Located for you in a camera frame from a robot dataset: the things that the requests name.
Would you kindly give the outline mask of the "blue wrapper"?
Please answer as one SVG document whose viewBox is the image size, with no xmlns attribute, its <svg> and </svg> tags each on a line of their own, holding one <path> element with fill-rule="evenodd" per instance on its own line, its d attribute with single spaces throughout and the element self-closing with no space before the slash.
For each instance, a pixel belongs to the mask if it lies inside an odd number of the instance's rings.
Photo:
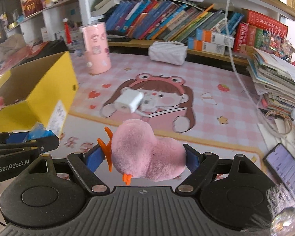
<svg viewBox="0 0 295 236">
<path fill-rule="evenodd" d="M 29 140 L 36 140 L 42 137 L 55 136 L 52 130 L 46 130 L 45 126 L 39 122 L 36 122 L 32 129 L 26 134 L 23 142 Z"/>
</svg>

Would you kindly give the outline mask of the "yellow cardboard box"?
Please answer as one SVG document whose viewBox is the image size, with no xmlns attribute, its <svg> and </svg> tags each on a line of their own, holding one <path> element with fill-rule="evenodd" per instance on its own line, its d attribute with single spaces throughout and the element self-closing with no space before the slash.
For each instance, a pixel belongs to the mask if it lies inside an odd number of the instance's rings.
<svg viewBox="0 0 295 236">
<path fill-rule="evenodd" d="M 0 131 L 43 124 L 58 135 L 78 90 L 69 52 L 19 65 L 0 76 Z"/>
</svg>

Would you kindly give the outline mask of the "white charger block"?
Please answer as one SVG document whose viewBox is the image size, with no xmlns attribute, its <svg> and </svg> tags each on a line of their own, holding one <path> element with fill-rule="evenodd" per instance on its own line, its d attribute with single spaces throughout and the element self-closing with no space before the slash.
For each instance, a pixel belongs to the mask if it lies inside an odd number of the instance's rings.
<svg viewBox="0 0 295 236">
<path fill-rule="evenodd" d="M 117 110 L 134 113 L 143 100 L 143 97 L 143 92 L 125 87 L 114 101 L 114 106 Z"/>
</svg>

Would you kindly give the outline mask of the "smartphone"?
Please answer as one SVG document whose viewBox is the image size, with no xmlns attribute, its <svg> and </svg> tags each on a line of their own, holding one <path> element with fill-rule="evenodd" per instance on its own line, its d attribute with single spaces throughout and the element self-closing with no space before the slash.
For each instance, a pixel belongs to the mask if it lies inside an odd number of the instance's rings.
<svg viewBox="0 0 295 236">
<path fill-rule="evenodd" d="M 274 177 L 295 194 L 295 158 L 286 147 L 276 144 L 263 160 Z"/>
</svg>

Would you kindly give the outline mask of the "red paper packets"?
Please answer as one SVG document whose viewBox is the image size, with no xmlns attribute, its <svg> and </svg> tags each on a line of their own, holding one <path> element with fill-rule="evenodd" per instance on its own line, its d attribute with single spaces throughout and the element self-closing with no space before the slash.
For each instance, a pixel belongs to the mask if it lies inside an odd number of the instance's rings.
<svg viewBox="0 0 295 236">
<path fill-rule="evenodd" d="M 0 63 L 0 75 L 4 74 L 13 67 L 20 65 L 23 61 L 34 58 L 41 53 L 47 44 L 49 44 L 48 41 L 34 46 L 26 45 L 14 54 L 10 55 L 5 61 Z"/>
</svg>

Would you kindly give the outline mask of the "pink cylindrical container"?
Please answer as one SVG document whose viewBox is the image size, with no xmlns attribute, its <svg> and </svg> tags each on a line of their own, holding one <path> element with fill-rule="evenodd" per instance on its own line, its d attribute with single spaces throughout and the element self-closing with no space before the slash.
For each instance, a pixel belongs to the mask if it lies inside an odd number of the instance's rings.
<svg viewBox="0 0 295 236">
<path fill-rule="evenodd" d="M 111 68 L 109 45 L 104 22 L 79 28 L 82 33 L 88 72 L 99 75 Z"/>
</svg>

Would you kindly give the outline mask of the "beige folded cloth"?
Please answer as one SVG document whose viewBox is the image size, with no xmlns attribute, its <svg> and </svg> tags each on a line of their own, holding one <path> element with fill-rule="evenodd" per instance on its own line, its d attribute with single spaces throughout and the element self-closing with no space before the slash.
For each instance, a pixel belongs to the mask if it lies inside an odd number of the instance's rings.
<svg viewBox="0 0 295 236">
<path fill-rule="evenodd" d="M 0 43 L 0 61 L 6 60 L 10 55 L 25 46 L 26 42 L 22 34 L 11 35 L 3 43 Z"/>
</svg>

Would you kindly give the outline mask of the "stack of papers and books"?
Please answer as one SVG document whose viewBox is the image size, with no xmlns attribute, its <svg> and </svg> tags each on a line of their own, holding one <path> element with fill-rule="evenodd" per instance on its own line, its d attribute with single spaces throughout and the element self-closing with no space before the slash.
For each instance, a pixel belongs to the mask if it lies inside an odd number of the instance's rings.
<svg viewBox="0 0 295 236">
<path fill-rule="evenodd" d="M 295 110 L 295 66 L 258 49 L 254 49 L 248 62 L 263 107 L 291 116 Z"/>
</svg>

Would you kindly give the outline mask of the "white quilted purse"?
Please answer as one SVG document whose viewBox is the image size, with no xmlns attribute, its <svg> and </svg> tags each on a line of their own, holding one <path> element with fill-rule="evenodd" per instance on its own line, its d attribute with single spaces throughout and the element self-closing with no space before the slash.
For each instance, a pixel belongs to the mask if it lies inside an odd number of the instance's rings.
<svg viewBox="0 0 295 236">
<path fill-rule="evenodd" d="M 148 48 L 148 56 L 153 61 L 182 65 L 187 56 L 187 46 L 178 41 L 155 41 Z"/>
</svg>

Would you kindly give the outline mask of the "black keyboard piano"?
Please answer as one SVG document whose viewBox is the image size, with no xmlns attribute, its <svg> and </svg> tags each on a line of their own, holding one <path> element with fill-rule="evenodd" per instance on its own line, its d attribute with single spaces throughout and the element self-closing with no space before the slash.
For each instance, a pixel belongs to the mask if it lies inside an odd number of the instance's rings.
<svg viewBox="0 0 295 236">
<path fill-rule="evenodd" d="M 50 56 L 57 53 L 62 53 L 68 51 L 68 47 L 65 44 L 64 40 L 55 40 L 49 41 L 45 43 L 41 43 L 32 47 L 30 54 L 21 60 L 19 65 L 31 62 L 33 60 L 37 60 L 40 58 L 44 58 L 46 56 Z"/>
</svg>

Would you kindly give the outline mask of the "orange white medicine boxes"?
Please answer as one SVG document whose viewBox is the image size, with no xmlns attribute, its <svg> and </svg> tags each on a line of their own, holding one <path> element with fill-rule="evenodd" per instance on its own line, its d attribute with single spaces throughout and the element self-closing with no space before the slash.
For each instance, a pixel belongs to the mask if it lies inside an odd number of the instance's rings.
<svg viewBox="0 0 295 236">
<path fill-rule="evenodd" d="M 195 37 L 187 39 L 187 46 L 191 50 L 224 55 L 227 47 L 232 48 L 234 38 L 225 34 L 209 30 L 197 29 Z"/>
</svg>

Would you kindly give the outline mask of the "row of leaning books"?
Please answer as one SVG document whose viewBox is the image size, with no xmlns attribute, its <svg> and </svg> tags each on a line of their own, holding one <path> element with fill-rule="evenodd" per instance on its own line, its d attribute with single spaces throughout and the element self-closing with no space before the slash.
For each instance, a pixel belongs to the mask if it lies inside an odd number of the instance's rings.
<svg viewBox="0 0 295 236">
<path fill-rule="evenodd" d="M 197 7 L 186 1 L 121 0 L 106 15 L 110 42 L 161 40 L 187 43 L 197 31 L 234 36 L 244 15 L 239 12 Z"/>
</svg>

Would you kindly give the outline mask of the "red book box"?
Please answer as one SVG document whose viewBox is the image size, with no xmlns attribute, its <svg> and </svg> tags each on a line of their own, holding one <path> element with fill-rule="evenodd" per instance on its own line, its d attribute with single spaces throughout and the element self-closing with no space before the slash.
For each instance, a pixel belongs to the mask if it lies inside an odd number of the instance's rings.
<svg viewBox="0 0 295 236">
<path fill-rule="evenodd" d="M 276 33 L 282 38 L 288 34 L 286 25 L 269 16 L 247 9 L 242 9 L 242 13 L 244 15 L 243 20 L 250 25 Z"/>
</svg>

